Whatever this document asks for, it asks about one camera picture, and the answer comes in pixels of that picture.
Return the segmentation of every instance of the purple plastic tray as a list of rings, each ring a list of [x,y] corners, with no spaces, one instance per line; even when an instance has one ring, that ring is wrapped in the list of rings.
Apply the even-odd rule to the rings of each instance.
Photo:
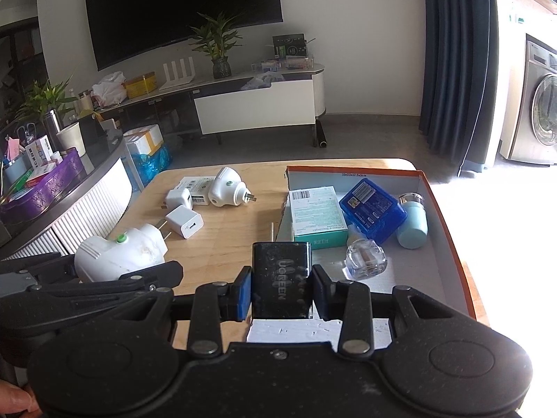
[[[0,206],[0,219],[5,225],[32,221],[48,209],[83,170],[77,149],[68,149],[60,165],[42,178],[30,192]]]

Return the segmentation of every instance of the curtain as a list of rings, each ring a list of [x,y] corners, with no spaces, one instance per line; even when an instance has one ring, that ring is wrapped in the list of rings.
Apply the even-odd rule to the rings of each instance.
[[[499,42],[496,3],[425,0],[425,16],[419,128],[432,151],[449,158],[460,172],[465,160],[485,159],[485,139],[491,134]]]

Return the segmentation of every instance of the teal and white box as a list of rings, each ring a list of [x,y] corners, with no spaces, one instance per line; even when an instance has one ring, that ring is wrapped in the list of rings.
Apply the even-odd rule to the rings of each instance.
[[[348,239],[334,187],[290,190],[294,242],[309,242],[311,249],[342,247]]]

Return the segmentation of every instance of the green plant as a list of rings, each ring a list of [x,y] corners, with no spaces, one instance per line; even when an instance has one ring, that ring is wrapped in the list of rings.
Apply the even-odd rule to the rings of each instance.
[[[196,33],[193,39],[197,41],[194,42],[197,47],[194,51],[207,53],[211,60],[216,60],[224,58],[227,51],[240,45],[234,39],[242,37],[238,35],[238,30],[232,29],[232,23],[237,16],[226,17],[224,13],[220,13],[213,19],[206,14],[198,14],[207,20],[207,23],[199,28],[191,27]]]
[[[56,110],[62,117],[72,107],[66,107],[67,103],[77,100],[77,97],[66,97],[66,87],[70,79],[60,82],[54,86],[48,80],[44,86],[39,86],[35,81],[33,89],[27,93],[25,102],[19,107],[16,119],[25,122],[27,119],[37,119],[43,117],[49,110]]]

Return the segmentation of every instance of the wooden table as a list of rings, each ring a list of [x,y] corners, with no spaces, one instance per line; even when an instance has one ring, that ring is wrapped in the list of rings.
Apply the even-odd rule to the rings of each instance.
[[[184,279],[174,289],[176,294],[193,294],[197,286],[208,282],[232,282],[244,265],[251,265],[252,243],[271,240],[271,223],[275,224],[276,231],[281,220],[288,192],[285,177],[287,165],[415,169],[408,160],[402,159],[290,160],[230,165],[257,197],[257,202],[238,207],[196,206],[196,211],[203,217],[203,229],[189,240],[175,233],[166,239],[168,253],[165,259],[176,260],[184,268]],[[215,176],[221,167],[186,168],[160,173],[126,211],[111,237],[145,223],[157,223],[165,216],[165,209],[161,205],[166,194],[184,176]],[[476,316],[479,321],[487,323],[472,276],[466,264],[463,264]],[[187,322],[180,322],[174,340],[175,347],[186,346],[187,327]],[[221,328],[223,343],[227,347],[230,341],[245,339],[249,324],[225,322]]]

